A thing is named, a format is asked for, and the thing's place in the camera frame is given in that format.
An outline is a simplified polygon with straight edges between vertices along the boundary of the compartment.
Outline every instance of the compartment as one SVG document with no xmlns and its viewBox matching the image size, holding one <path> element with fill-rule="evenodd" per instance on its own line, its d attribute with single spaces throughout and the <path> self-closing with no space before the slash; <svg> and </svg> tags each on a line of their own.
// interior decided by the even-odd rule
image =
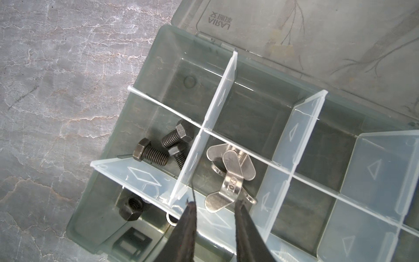
<svg viewBox="0 0 419 262">
<path fill-rule="evenodd" d="M 292 179 L 271 233 L 316 257 L 335 200 Z"/>
<path fill-rule="evenodd" d="M 237 77 L 214 131 L 272 159 L 293 106 L 318 91 L 239 56 Z"/>
<path fill-rule="evenodd" d="M 109 158 L 132 155 L 137 143 L 145 137 L 151 141 L 154 148 L 167 152 L 167 149 L 161 145 L 161 138 L 174 129 L 180 119 L 171 111 L 135 94 L 130 94 L 107 144 L 110 148 Z M 194 129 L 197 136 L 199 128 L 194 127 Z M 152 163 L 151 165 L 173 177 L 178 177 L 180 174 L 174 158 L 169 158 L 165 166 Z"/>
<path fill-rule="evenodd" d="M 391 262 L 415 262 L 418 260 L 418 257 L 419 237 L 401 230 Z"/>
<path fill-rule="evenodd" d="M 324 262 L 387 261 L 393 254 L 397 234 L 396 226 L 337 200 L 318 257 Z"/>
<path fill-rule="evenodd" d="M 418 130 L 360 134 L 341 193 L 402 220 L 416 188 L 418 159 Z"/>
<path fill-rule="evenodd" d="M 211 168 L 212 162 L 208 160 L 207 158 L 207 149 L 210 146 L 213 145 L 220 145 L 224 144 L 224 141 L 221 141 L 213 136 L 210 136 L 208 139 L 208 143 L 206 144 L 203 154 L 201 158 L 199 159 L 198 165 L 195 169 L 195 172 L 192 177 L 192 183 L 194 186 L 194 189 L 204 196 L 207 196 L 211 193 L 217 192 L 220 190 L 222 182 L 224 181 L 224 177 L 214 172 Z M 257 160 L 254 157 L 250 157 L 251 161 L 255 167 L 256 170 L 256 176 L 253 180 L 243 181 L 243 188 L 254 198 L 256 198 L 256 195 L 259 191 L 260 185 L 262 183 L 262 180 L 264 179 L 266 170 L 268 169 L 268 165 Z M 242 194 L 239 194 L 239 199 L 244 199 Z M 245 201 L 246 207 L 248 210 L 252 208 L 252 205 Z M 229 205 L 227 207 L 228 210 L 231 212 L 234 212 L 234 205 Z"/>
<path fill-rule="evenodd" d="M 119 215 L 119 209 L 121 200 L 132 195 L 134 194 L 118 183 L 94 171 L 77 210 L 68 223 L 66 234 L 93 254 L 111 254 L 113 242 L 110 243 L 109 239 L 112 236 L 122 234 L 131 226 L 140 227 L 153 240 L 153 244 L 146 248 L 146 252 L 150 252 L 169 227 L 166 213 L 151 205 L 142 213 L 141 220 L 127 223 Z"/>
<path fill-rule="evenodd" d="M 361 133 L 409 129 L 407 124 L 329 94 L 296 172 L 340 191 Z"/>
<path fill-rule="evenodd" d="M 192 189 L 186 187 L 182 196 L 169 205 L 170 194 L 175 187 L 176 179 L 152 165 L 132 158 L 98 160 L 93 161 L 91 166 L 177 219 L 185 210 L 187 201 L 194 199 Z M 233 253 L 235 250 L 233 212 L 223 208 L 217 213 L 210 213 L 205 209 L 205 195 L 195 192 L 195 197 L 198 232 L 206 239 L 210 239 L 213 245 Z"/>
<path fill-rule="evenodd" d="M 134 88 L 202 123 L 231 55 L 209 41 L 164 25 Z"/>
</svg>

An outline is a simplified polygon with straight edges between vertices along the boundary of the transparent plastic box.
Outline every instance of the transparent plastic box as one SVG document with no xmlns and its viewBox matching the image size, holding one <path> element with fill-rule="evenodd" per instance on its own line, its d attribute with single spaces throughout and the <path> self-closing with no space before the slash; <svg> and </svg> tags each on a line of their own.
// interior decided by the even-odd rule
<svg viewBox="0 0 419 262">
<path fill-rule="evenodd" d="M 204 205 L 223 180 L 206 150 L 221 143 L 251 157 L 256 177 L 243 187 L 258 203 L 247 207 L 277 261 L 385 262 L 400 257 L 401 236 L 419 237 L 404 221 L 419 175 L 412 126 L 169 25 L 128 90 L 102 159 L 91 166 L 176 218 L 192 200 L 192 183 L 199 235 L 228 260 L 236 252 L 234 205 L 217 213 Z M 160 139 L 180 119 L 195 128 L 182 170 L 173 159 L 161 167 L 116 157 L 132 154 L 144 137 L 164 150 Z M 84 243 L 95 236 L 81 230 L 80 212 L 82 205 L 69 234 Z"/>
</svg>

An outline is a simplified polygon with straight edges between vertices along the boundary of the hex bolt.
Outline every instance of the hex bolt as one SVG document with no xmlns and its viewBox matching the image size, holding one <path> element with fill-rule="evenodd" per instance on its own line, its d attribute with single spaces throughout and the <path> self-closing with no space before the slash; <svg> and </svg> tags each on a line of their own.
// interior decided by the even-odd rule
<svg viewBox="0 0 419 262">
<path fill-rule="evenodd" d="M 181 170 L 186 161 L 186 155 L 184 154 L 185 149 L 185 143 L 177 144 L 169 149 L 169 155 L 176 159 L 176 163 L 178 163 L 178 166 Z"/>
<path fill-rule="evenodd" d="M 194 126 L 188 121 L 181 119 L 177 123 L 175 130 L 161 139 L 161 143 L 165 148 L 171 148 L 180 142 L 191 142 L 194 136 Z"/>
<path fill-rule="evenodd" d="M 143 138 L 136 146 L 132 157 L 137 161 L 147 159 L 160 166 L 165 166 L 169 156 L 151 146 L 151 141 Z"/>
</svg>

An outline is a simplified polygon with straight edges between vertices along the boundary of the plastic divider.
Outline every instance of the plastic divider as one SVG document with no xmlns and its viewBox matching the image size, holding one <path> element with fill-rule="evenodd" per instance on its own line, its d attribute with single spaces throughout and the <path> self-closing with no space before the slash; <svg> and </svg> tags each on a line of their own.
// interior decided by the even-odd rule
<svg viewBox="0 0 419 262">
<path fill-rule="evenodd" d="M 161 106 L 161 107 L 163 107 L 163 108 L 165 108 L 165 109 L 169 110 L 170 112 L 174 113 L 175 115 L 177 115 L 177 116 L 179 116 L 179 117 L 181 117 L 181 118 L 183 118 L 183 119 L 185 119 L 185 120 L 189 121 L 189 122 L 190 122 L 191 124 L 193 124 L 194 126 L 196 126 L 196 127 L 198 127 L 198 128 L 202 128 L 202 126 L 201 126 L 200 124 L 198 124 L 197 122 L 195 122 L 194 120 L 190 119 L 189 117 L 185 116 L 185 115 L 184 115 L 184 114 L 182 114 L 182 113 L 177 112 L 177 111 L 176 111 L 176 110 L 174 110 L 173 108 L 168 107 L 167 105 L 165 105 L 165 104 L 163 104 L 162 102 L 160 102 L 160 101 L 158 101 L 158 100 L 154 99 L 153 97 L 151 97 L 151 96 L 149 96 L 149 95 L 147 95 L 147 94 L 145 94 L 145 93 L 143 93 L 143 92 L 141 92 L 141 91 L 139 91 L 139 90 L 137 90 L 137 89 L 133 88 L 132 86 L 128 86 L 128 91 L 130 91 L 130 92 L 132 92 L 132 93 L 134 93 L 134 94 L 136 94 L 136 95 L 139 95 L 140 97 L 145 98 L 145 99 L 147 99 L 147 100 L 149 100 L 149 101 L 151 101 L 151 102 L 153 102 L 153 103 L 155 103 L 155 104 L 157 104 L 157 105 L 159 105 L 159 106 Z"/>
<path fill-rule="evenodd" d="M 323 192 L 323 193 L 325 193 L 325 194 L 327 194 L 331 197 L 336 198 L 337 200 L 340 200 L 340 201 L 342 201 L 342 202 L 344 202 L 344 203 L 346 203 L 346 204 L 348 204 L 348 205 L 350 205 L 350 206 L 352 206 L 356 209 L 359 209 L 359 210 L 361 210 L 361 211 L 363 211 L 363 212 L 365 212 L 369 215 L 372 215 L 373 217 L 376 217 L 379 220 L 385 221 L 390 225 L 393 225 L 393 226 L 398 226 L 399 225 L 398 221 L 396 221 L 394 219 L 391 219 L 389 217 L 385 217 L 385 216 L 381 215 L 380 213 L 375 212 L 375 211 L 367 208 L 366 206 L 362 205 L 361 203 L 358 203 L 358 202 L 354 201 L 353 199 L 326 187 L 323 184 L 320 184 L 320 183 L 318 183 L 314 180 L 311 180 L 310 178 L 307 178 L 307 177 L 305 177 L 301 174 L 298 174 L 298 173 L 294 173 L 292 175 L 292 177 L 301 181 L 301 182 L 303 182 L 304 184 L 307 184 L 307 185 L 309 185 L 313 188 L 316 188 L 317 190 L 319 190 L 319 191 L 321 191 L 321 192 Z"/>
<path fill-rule="evenodd" d="M 272 158 L 286 171 L 268 168 L 256 196 L 259 202 L 252 208 L 251 217 L 264 241 L 267 241 L 284 202 L 292 175 L 303 155 L 326 94 L 327 91 L 322 90 L 296 105 L 291 111 Z"/>
<path fill-rule="evenodd" d="M 209 104 L 208 111 L 204 118 L 203 128 L 213 129 L 215 122 L 220 115 L 221 109 L 224 106 L 225 100 L 230 92 L 231 86 L 234 83 L 235 70 L 237 67 L 237 52 L 233 52 L 233 56 L 228 62 L 227 68 L 221 78 L 221 81 L 217 87 L 214 97 L 212 98 L 211 104 Z"/>
<path fill-rule="evenodd" d="M 293 174 L 301 160 L 308 139 L 328 92 L 322 90 L 294 106 L 282 132 L 272 160 Z"/>
<path fill-rule="evenodd" d="M 321 261 L 391 259 L 400 228 L 337 201 L 318 248 Z"/>
<path fill-rule="evenodd" d="M 186 192 L 199 160 L 201 159 L 202 153 L 204 152 L 205 146 L 207 145 L 209 137 L 210 135 L 203 132 L 202 129 L 195 137 L 194 143 L 192 144 L 181 173 L 179 174 L 176 184 L 170 193 L 169 206 L 174 205 L 175 202 L 181 199 L 183 194 Z"/>
<path fill-rule="evenodd" d="M 182 168 L 178 180 L 176 181 L 176 185 L 170 195 L 169 205 L 175 204 L 175 202 L 182 197 L 187 186 L 191 182 L 195 168 L 198 164 L 198 160 L 201 158 L 205 145 L 207 144 L 208 138 L 210 137 L 207 133 L 203 132 L 203 128 L 212 129 L 214 127 L 215 122 L 217 121 L 217 118 L 225 103 L 227 95 L 230 92 L 231 86 L 234 83 L 236 65 L 237 52 L 234 51 L 230 61 L 228 62 L 227 68 L 224 71 L 221 81 L 218 84 L 211 104 L 209 105 L 208 111 L 204 118 L 204 123 L 202 124 L 201 129 L 195 138 L 191 150 L 189 151 L 189 154 L 186 158 L 184 167 Z"/>
<path fill-rule="evenodd" d="M 278 169 L 281 172 L 284 172 L 286 174 L 289 174 L 289 171 L 285 168 L 283 168 L 282 166 L 278 165 L 277 163 L 273 162 L 272 160 L 267 159 L 266 157 L 263 157 L 255 152 L 253 152 L 252 150 L 249 150 L 239 144 L 237 144 L 236 142 L 232 141 L 231 139 L 226 138 L 223 135 L 218 134 L 217 132 L 214 132 L 212 130 L 208 130 L 208 129 L 204 129 L 204 131 L 210 135 L 212 135 L 215 138 L 220 139 L 221 141 L 230 144 L 232 146 L 234 146 L 237 149 L 240 149 L 241 151 L 245 152 L 246 154 L 248 154 L 249 156 L 252 156 L 254 158 L 256 158 L 257 160 L 265 163 L 266 165 L 269 165 L 275 169 Z"/>
<path fill-rule="evenodd" d="M 419 177 L 419 130 L 360 134 L 341 193 L 403 221 Z"/>
<path fill-rule="evenodd" d="M 406 231 L 406 232 L 408 232 L 408 233 L 410 233 L 414 236 L 419 237 L 419 230 L 417 230 L 417 229 L 411 228 L 410 226 L 407 226 L 407 225 L 404 225 L 404 224 L 401 225 L 401 229 L 403 229 L 404 231 Z"/>
<path fill-rule="evenodd" d="M 193 200 L 192 189 L 185 186 L 181 198 L 174 205 L 168 205 L 176 179 L 143 161 L 112 158 L 92 161 L 91 167 L 178 219 L 186 208 L 186 201 Z M 234 214 L 226 208 L 210 213 L 205 208 L 205 196 L 195 192 L 195 197 L 199 234 L 234 253 Z"/>
</svg>

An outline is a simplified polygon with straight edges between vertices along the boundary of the box hinge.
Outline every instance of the box hinge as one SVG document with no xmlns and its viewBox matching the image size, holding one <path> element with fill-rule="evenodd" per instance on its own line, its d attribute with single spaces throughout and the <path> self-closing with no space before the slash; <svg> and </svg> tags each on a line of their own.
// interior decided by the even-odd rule
<svg viewBox="0 0 419 262">
<path fill-rule="evenodd" d="M 224 49 L 227 49 L 227 50 L 229 50 L 231 52 L 237 51 L 237 48 L 235 46 L 233 46 L 231 44 L 227 44 L 227 43 L 225 43 L 225 42 L 223 42 L 221 40 L 218 40 L 218 39 L 216 39 L 214 37 L 211 37 L 211 36 L 209 36 L 207 34 L 204 34 L 204 33 L 200 33 L 199 32 L 199 33 L 197 33 L 197 37 L 199 37 L 201 39 L 204 39 L 204 40 L 206 40 L 208 42 L 211 42 L 212 44 L 215 44 L 215 45 L 217 45 L 219 47 L 222 47 Z"/>
</svg>

